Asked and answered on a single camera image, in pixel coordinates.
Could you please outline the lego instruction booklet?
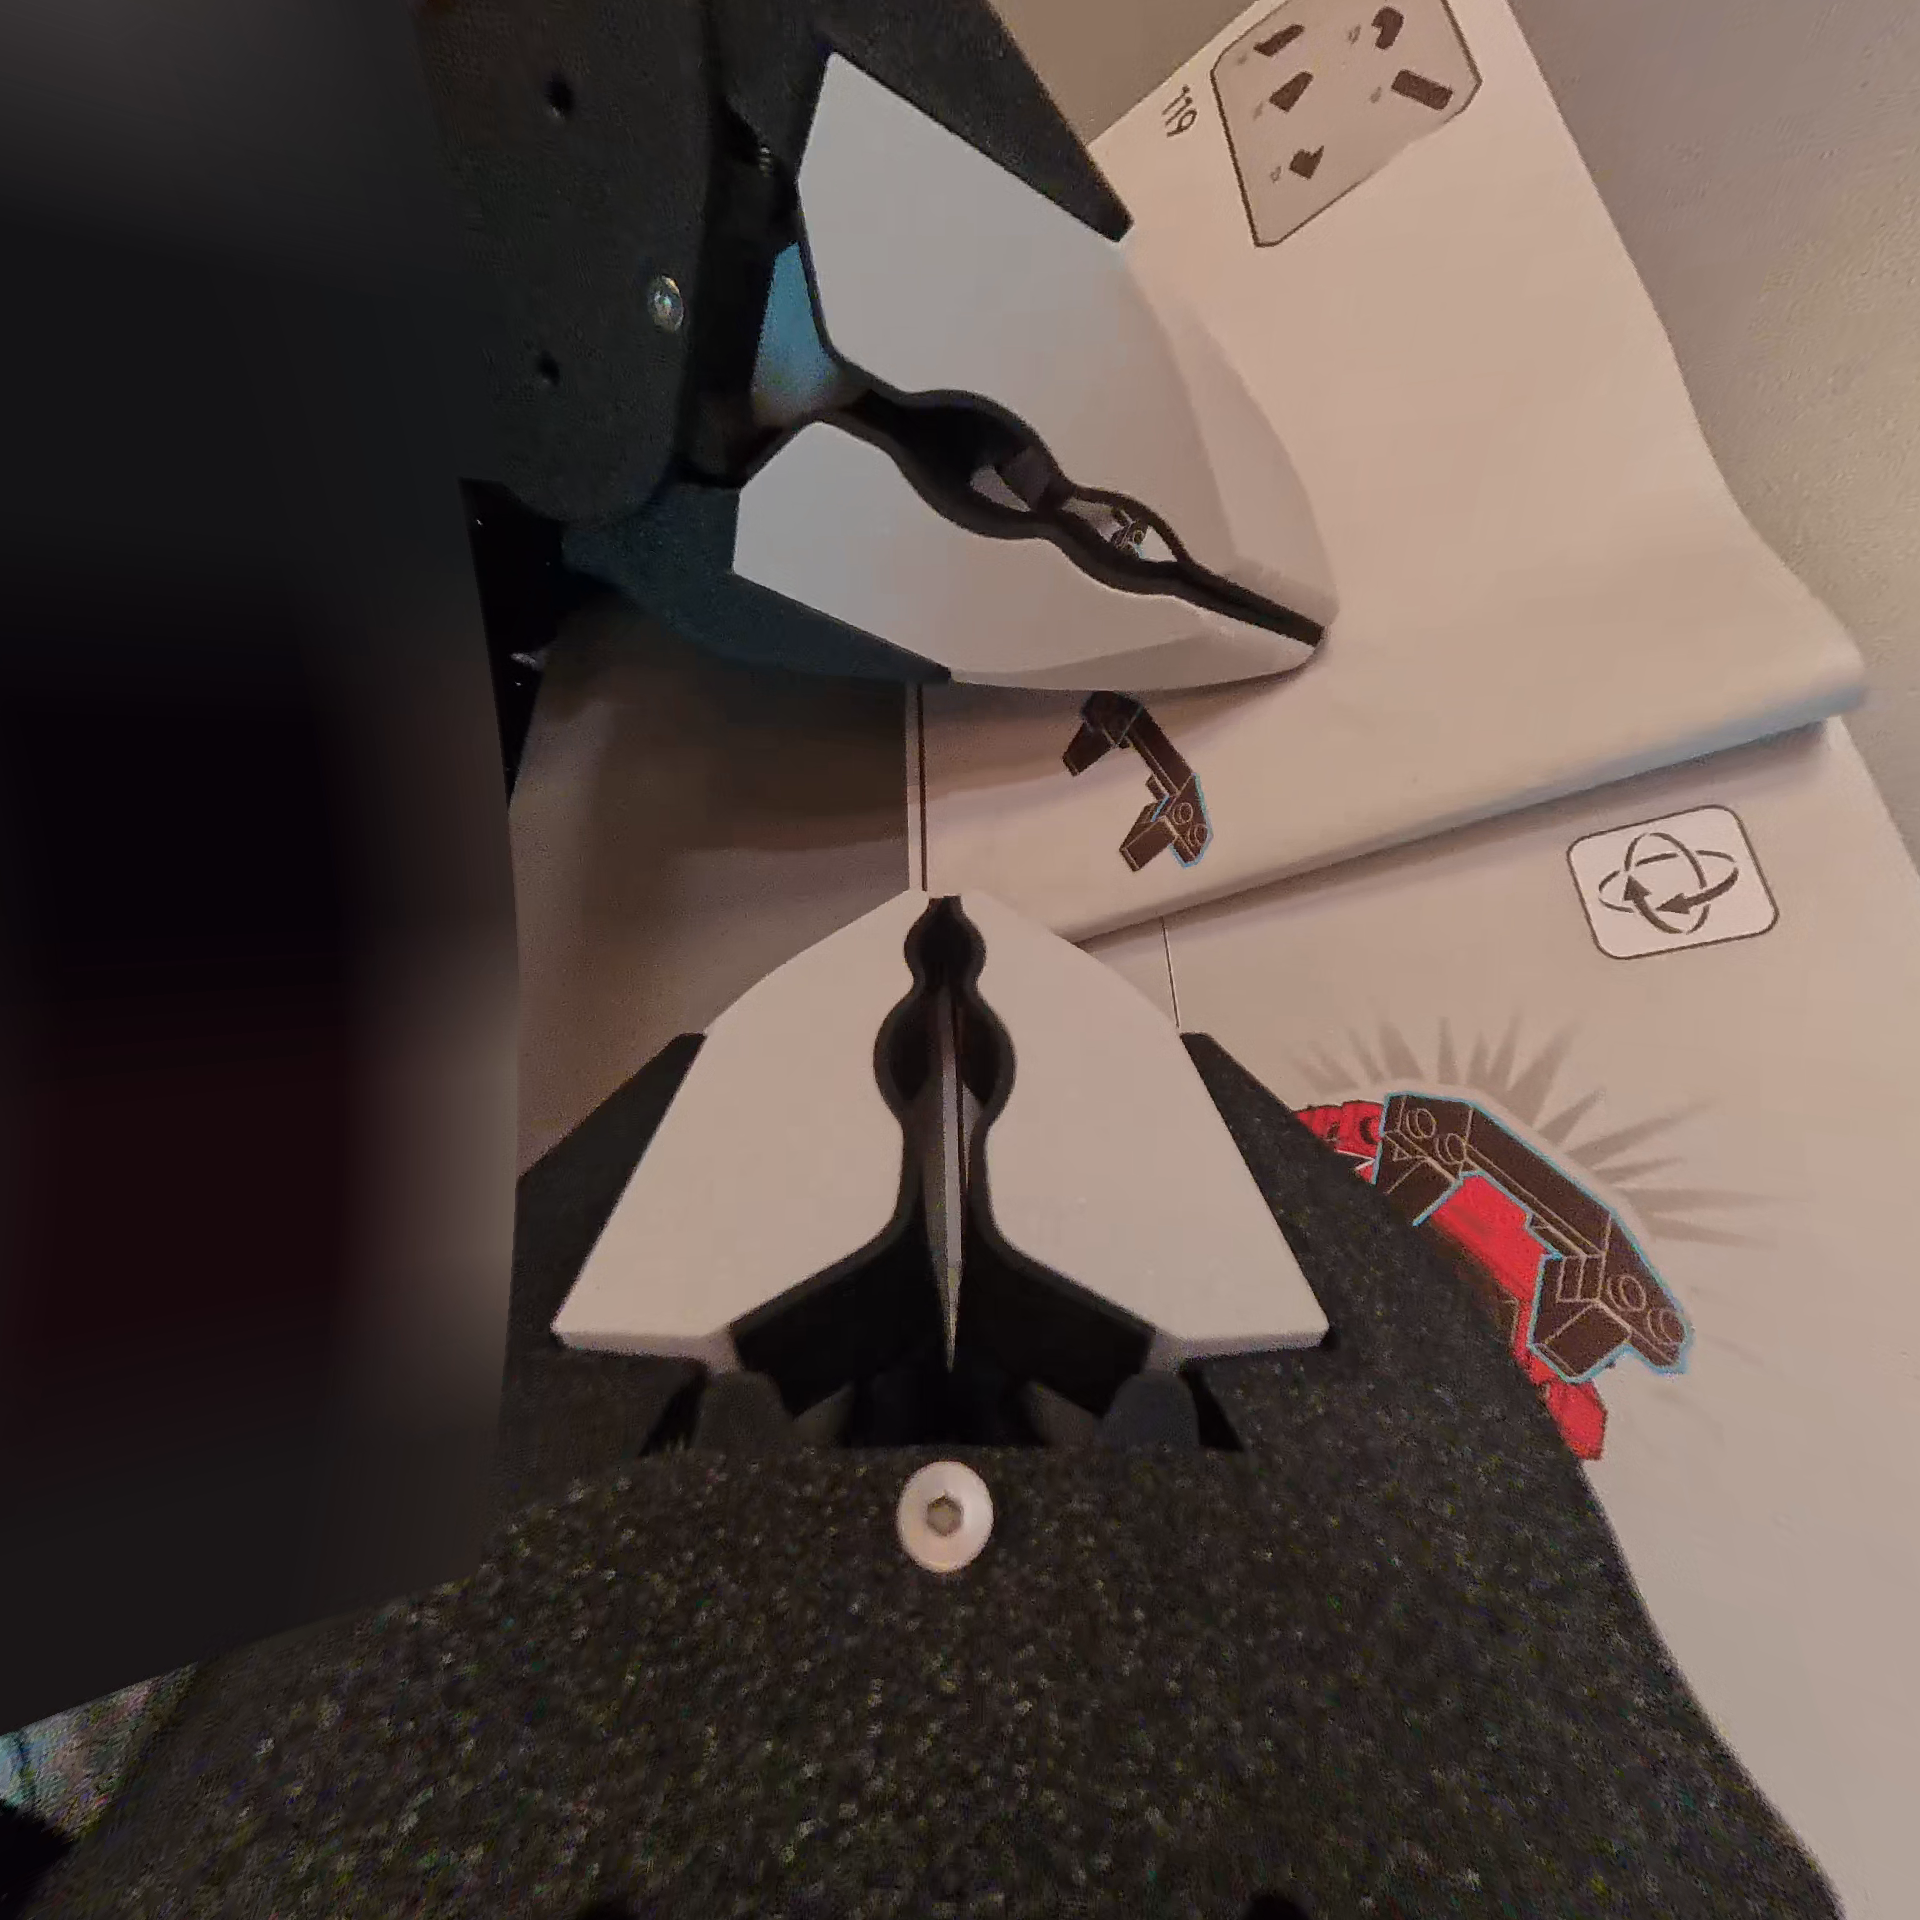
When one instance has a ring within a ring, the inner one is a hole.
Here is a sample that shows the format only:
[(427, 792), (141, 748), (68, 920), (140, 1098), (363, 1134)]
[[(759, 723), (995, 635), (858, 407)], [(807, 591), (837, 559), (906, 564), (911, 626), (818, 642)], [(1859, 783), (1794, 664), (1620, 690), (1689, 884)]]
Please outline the lego instruction booklet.
[[(1916, 1916), (1916, 872), (1506, 4), (1245, 4), (1090, 152), (1302, 483), (1211, 687), (603, 603), (513, 799), (502, 1831), (397, 1914)], [(946, 1360), (553, 1318), (706, 1034), (929, 893)], [(988, 1226), (988, 893), (1177, 1027), (1329, 1334)]]

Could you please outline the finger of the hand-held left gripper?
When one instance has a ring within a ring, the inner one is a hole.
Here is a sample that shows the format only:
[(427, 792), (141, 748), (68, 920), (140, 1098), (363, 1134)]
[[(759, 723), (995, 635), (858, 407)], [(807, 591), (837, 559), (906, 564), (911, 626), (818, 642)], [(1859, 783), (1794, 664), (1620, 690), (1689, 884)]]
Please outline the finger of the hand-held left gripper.
[(1187, 591), (1101, 582), (1035, 525), (977, 533), (833, 422), (785, 439), (738, 491), (731, 564), (970, 685), (1211, 687), (1293, 672), (1316, 646)]
[(1187, 591), (1316, 645), (1332, 578), (1276, 430), (1181, 300), (1103, 236), (843, 55), (799, 179), (838, 426), (977, 533), (1055, 535), (1103, 584)]

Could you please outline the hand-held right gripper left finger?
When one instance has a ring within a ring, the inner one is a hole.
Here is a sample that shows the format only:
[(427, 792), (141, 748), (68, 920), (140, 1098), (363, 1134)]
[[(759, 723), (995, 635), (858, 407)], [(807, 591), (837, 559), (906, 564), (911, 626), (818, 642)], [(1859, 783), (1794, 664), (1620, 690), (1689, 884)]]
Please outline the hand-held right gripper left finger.
[(709, 1024), (553, 1318), (563, 1346), (710, 1374), (946, 1360), (939, 924), (900, 893)]

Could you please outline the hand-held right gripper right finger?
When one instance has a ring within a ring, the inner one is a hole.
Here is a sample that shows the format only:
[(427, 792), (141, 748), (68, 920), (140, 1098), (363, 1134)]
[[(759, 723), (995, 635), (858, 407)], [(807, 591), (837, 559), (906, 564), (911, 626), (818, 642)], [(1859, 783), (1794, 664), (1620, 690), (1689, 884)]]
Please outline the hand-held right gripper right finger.
[(956, 906), (1005, 1044), (977, 1134), (999, 1240), (1138, 1323), (1147, 1365), (1319, 1346), (1329, 1315), (1174, 1022), (995, 896)]

